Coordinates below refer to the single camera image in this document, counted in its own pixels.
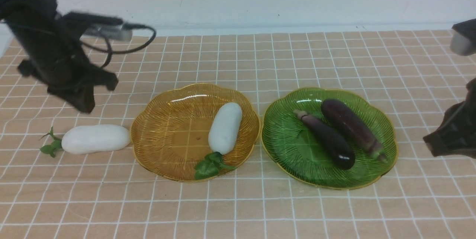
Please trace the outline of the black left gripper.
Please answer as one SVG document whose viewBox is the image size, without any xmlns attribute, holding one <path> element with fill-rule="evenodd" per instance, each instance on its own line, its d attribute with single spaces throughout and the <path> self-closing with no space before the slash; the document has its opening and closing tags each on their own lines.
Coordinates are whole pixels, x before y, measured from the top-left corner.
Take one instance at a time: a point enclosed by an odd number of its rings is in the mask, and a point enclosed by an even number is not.
<svg viewBox="0 0 476 239">
<path fill-rule="evenodd" d="M 113 91 L 117 76 L 92 64 L 83 51 L 81 37 L 88 29 L 105 38 L 97 16 L 70 12 L 46 15 L 34 9 L 19 9 L 7 16 L 7 25 L 28 54 L 18 69 L 22 76 L 34 77 L 81 113 L 95 107 L 97 85 Z"/>
</svg>

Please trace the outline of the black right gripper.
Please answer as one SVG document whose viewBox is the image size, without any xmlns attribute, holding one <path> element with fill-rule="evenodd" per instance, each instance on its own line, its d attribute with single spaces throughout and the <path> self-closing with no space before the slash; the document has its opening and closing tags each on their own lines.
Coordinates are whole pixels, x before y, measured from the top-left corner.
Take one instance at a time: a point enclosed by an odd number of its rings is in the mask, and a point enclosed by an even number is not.
<svg viewBox="0 0 476 239">
<path fill-rule="evenodd" d="M 433 156 L 476 157 L 476 79 L 466 84 L 466 98 L 445 111 L 442 123 L 423 140 Z"/>
</svg>

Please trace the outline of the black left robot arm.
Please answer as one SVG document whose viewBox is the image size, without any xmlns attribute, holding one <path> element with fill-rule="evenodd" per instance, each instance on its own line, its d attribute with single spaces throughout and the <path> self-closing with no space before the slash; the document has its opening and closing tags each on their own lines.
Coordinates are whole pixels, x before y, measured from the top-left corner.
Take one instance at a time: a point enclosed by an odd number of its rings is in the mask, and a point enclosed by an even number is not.
<svg viewBox="0 0 476 239">
<path fill-rule="evenodd" d="M 28 55 L 17 67 L 23 77 L 34 77 L 49 94 L 87 114 L 95 107 L 95 86 L 116 88 L 117 76 L 91 63 L 83 51 L 80 38 L 94 27 L 89 16 L 63 16 L 57 0 L 0 1 L 1 19 Z"/>
</svg>

